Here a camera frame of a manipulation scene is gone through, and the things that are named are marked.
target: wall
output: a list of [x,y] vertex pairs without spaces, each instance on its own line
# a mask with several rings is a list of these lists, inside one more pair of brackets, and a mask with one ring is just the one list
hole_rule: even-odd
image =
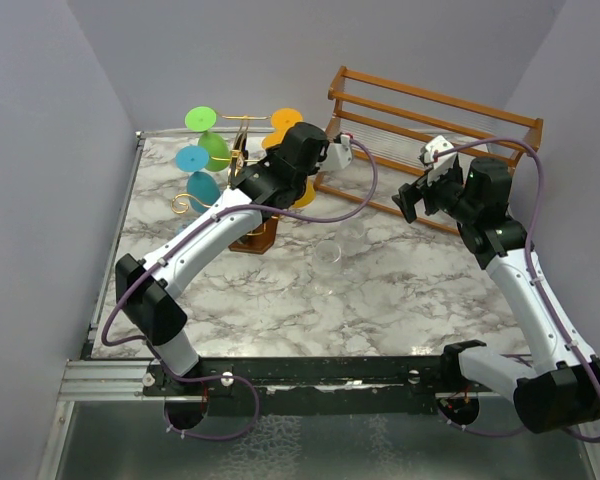
[[[545,118],[547,197],[535,237],[544,272],[600,355],[600,0],[569,0],[507,108]],[[530,161],[516,173],[513,211],[528,219]]]
[[0,1],[0,479],[36,475],[134,147],[67,5]]
[[141,129],[207,105],[326,126],[340,65],[504,106],[564,0],[68,0]]

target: orange disc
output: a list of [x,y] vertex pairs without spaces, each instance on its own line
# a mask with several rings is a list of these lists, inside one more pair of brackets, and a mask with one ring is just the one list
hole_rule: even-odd
[[270,147],[274,147],[276,145],[280,145],[282,143],[282,139],[284,138],[284,134],[286,132],[275,131],[270,133],[264,140],[262,140],[262,148],[265,150]]
[[281,108],[271,115],[271,126],[283,133],[301,121],[302,114],[293,108]]
[[316,190],[313,188],[313,182],[311,180],[307,180],[307,189],[304,192],[304,195],[296,200],[292,206],[293,208],[303,208],[309,205],[316,199]]

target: lime green disc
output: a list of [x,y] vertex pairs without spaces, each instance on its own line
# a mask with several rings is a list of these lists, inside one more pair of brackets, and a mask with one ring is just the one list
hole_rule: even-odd
[[231,153],[224,138],[217,133],[204,132],[198,139],[198,146],[209,153],[209,163],[204,167],[210,172],[219,172],[229,166]]
[[216,124],[216,112],[211,107],[196,107],[184,117],[184,124],[194,132],[205,132]]

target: marble countertop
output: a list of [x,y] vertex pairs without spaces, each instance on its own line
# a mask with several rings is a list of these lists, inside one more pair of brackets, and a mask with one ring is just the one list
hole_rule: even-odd
[[[251,157],[264,155],[262,138],[250,138]],[[170,202],[186,191],[188,175],[175,154],[195,137],[146,140],[120,234],[116,260],[125,253],[142,258],[196,218],[177,215]],[[226,172],[218,174],[226,180]],[[364,190],[366,162],[327,181]],[[383,170],[377,201],[388,198],[404,174]],[[353,204],[318,193],[303,213],[331,217]],[[187,336],[203,356],[345,356],[438,354],[462,340],[485,341],[501,353],[528,351],[499,290],[481,271],[458,236],[366,208],[361,214],[367,245],[346,258],[348,272],[333,292],[316,289],[310,259],[315,245],[332,238],[337,224],[305,224],[282,218],[275,245],[264,255],[225,251],[190,284],[178,302],[188,315]],[[107,280],[93,358],[148,357],[141,342],[107,348],[100,341],[104,319],[115,303]],[[120,314],[111,338],[137,333]]]

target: wooden rack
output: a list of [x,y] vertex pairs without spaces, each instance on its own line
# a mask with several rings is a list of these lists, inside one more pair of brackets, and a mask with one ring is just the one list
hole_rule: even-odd
[[[364,96],[345,91],[346,89],[350,90],[348,87],[350,87],[352,82],[366,85],[365,88],[362,89],[364,91]],[[416,103],[420,106],[424,104],[437,105],[434,108],[429,108],[429,110],[435,110],[437,115],[433,116],[377,101],[375,99],[377,98],[376,96],[387,97],[387,95],[380,95],[380,93],[386,93],[380,89],[397,92],[398,94],[403,94],[411,98],[415,97],[419,99]],[[362,128],[369,132],[388,132],[389,134],[403,138],[405,141],[413,142],[415,140],[416,142],[422,143],[422,145],[432,140],[437,134],[466,137],[467,142],[478,139],[486,139],[494,136],[493,133],[470,126],[461,125],[459,123],[450,121],[448,118],[438,118],[439,116],[445,116],[440,115],[440,111],[444,110],[445,112],[449,112],[449,114],[446,115],[447,117],[457,118],[460,116],[464,118],[473,116],[476,118],[481,118],[482,121],[478,122],[481,124],[493,122],[495,125],[497,123],[498,131],[509,131],[512,125],[518,129],[523,128],[524,134],[521,136],[523,136],[524,140],[535,150],[538,150],[540,147],[540,141],[542,139],[543,121],[540,118],[534,119],[523,117],[515,113],[461,100],[459,98],[432,92],[423,88],[414,87],[392,80],[386,80],[373,75],[368,75],[366,73],[356,72],[349,70],[344,66],[340,67],[340,70],[338,70],[338,73],[331,82],[328,98],[330,100],[335,100],[333,115],[327,127],[327,135],[330,137],[335,136],[341,131],[341,124],[343,120],[347,121],[348,124],[353,122],[356,125],[356,128]],[[366,115],[362,115],[360,113],[354,113],[350,111],[352,109],[356,109],[356,107],[357,110],[364,110],[365,113],[368,113]],[[382,120],[373,118],[373,116],[381,116]],[[401,119],[400,121],[403,124],[409,124],[409,127],[393,122],[390,123],[386,121],[387,117],[397,117],[396,120]],[[413,128],[413,125],[423,126],[426,128]],[[436,131],[436,133],[433,135],[429,134],[431,133],[431,130],[438,129],[440,130],[439,132]],[[458,145],[465,143],[465,141],[460,143],[452,143],[454,143],[454,145]],[[379,165],[418,177],[424,173],[424,169],[420,168],[420,164],[415,158],[387,158],[381,153],[378,153],[378,150],[382,150],[381,148],[378,148],[376,145],[367,146],[375,155]],[[524,149],[519,145],[508,142],[498,142],[498,146],[498,153],[490,152],[487,154],[484,151],[473,148],[467,149],[465,153],[472,156],[489,155],[491,157],[498,158],[506,162],[507,165],[509,165],[510,171],[513,173],[518,165],[518,162],[525,154]],[[356,150],[355,156],[357,158],[367,160],[361,151]],[[357,195],[347,193],[338,188],[327,185],[325,183],[324,173],[321,173],[317,176],[314,186],[318,191],[336,195],[347,200],[358,203],[362,202],[363,200],[362,197],[358,197]],[[400,210],[392,206],[383,205],[377,202],[371,202],[370,206],[391,214],[402,216]],[[453,226],[438,223],[427,218],[419,217],[418,221],[443,231],[456,234],[458,233],[457,229]]]

